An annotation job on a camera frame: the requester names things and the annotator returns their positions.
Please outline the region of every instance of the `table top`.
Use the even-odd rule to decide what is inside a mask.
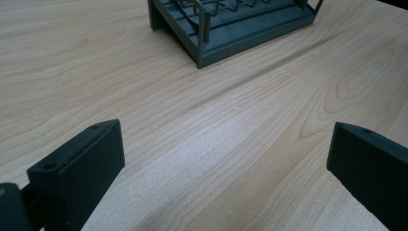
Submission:
[[[336,121],[408,145],[407,61],[408,12],[373,0],[202,69],[145,0],[3,0],[0,182],[119,118],[84,230],[387,230],[325,163]]]

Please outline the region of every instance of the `gray plastic rack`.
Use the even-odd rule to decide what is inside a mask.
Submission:
[[[201,68],[312,24],[307,0],[147,0],[150,27],[168,25]]]

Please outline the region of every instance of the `wooden table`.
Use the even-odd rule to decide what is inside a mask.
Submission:
[[[336,121],[408,145],[407,61],[408,12],[373,0],[199,70],[145,0],[2,0],[0,181],[119,118],[84,230],[386,230],[325,163]]]

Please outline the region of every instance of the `wood grain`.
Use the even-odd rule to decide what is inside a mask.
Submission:
[[[325,168],[335,121],[408,145],[408,12],[313,26],[196,69],[146,1],[0,2],[0,181],[119,118],[126,168],[84,230],[386,230]]]

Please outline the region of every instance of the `hole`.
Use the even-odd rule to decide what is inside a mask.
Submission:
[[[56,167],[56,166],[57,166],[56,163],[50,163],[50,164],[48,164],[48,165],[45,165],[45,166],[42,167],[42,168],[44,168],[44,170],[49,170],[49,169],[52,169],[52,168],[54,168],[54,167]]]

